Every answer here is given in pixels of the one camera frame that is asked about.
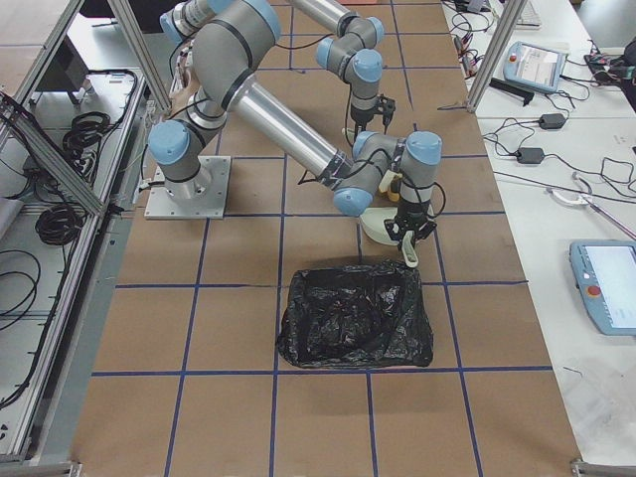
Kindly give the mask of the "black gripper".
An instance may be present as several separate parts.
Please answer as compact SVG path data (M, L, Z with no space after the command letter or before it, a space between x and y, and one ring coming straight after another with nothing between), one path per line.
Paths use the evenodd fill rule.
M429 204L429 201L423 203L399 201L396 215L392 219L384 220L384 226L390 239L404 243L407 232L413 232L412 238L409 240L411 245L415 245L421 239L426 239L437 226L437 223L428 214Z
M396 111L396 101L384 94L360 98L351 94L350 116L356 124L368 124L379 115L383 124L390 124Z

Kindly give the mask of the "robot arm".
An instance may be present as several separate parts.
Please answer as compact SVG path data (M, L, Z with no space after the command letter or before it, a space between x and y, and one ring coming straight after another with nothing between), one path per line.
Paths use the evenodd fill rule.
M395 101L379 93L383 58L376 46L383 40L382 21L362 17L337 1L292 1L310 19L329 31L318 42L316 63L350 88L350 116L358 130L376 115L389 126ZM281 26L266 1L184 1L160 16L164 33L175 44L190 41L193 59L217 55L196 68L203 91L228 111L247 77L254 74L276 46Z
M397 209L381 221L381 236L400 247L427 238L435 229L430 198L441 161L440 137L427 131L393 137L369 129L375 117L390 123L395 111L393 100L379 91L383 23L336 1L300 1L297 8L329 31L316 60L349 87L351 151L332 145L257 81L260 63L281 35L267 2L184 1L164 13L160 24L187 49L190 58L176 79L195 90L187 105L154 125L148 137L167 198L189 205L212 194L215 173L201 154L236 114L331 189L335 207L346 216L362 215L385 176L397 174Z

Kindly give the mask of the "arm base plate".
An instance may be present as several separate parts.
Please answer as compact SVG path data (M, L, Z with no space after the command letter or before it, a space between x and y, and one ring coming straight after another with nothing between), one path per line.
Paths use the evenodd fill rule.
M156 168L154 182L160 185L150 191L145 218L148 220L221 220L224 217L232 158L230 156L200 156L198 175L183 183L164 177Z

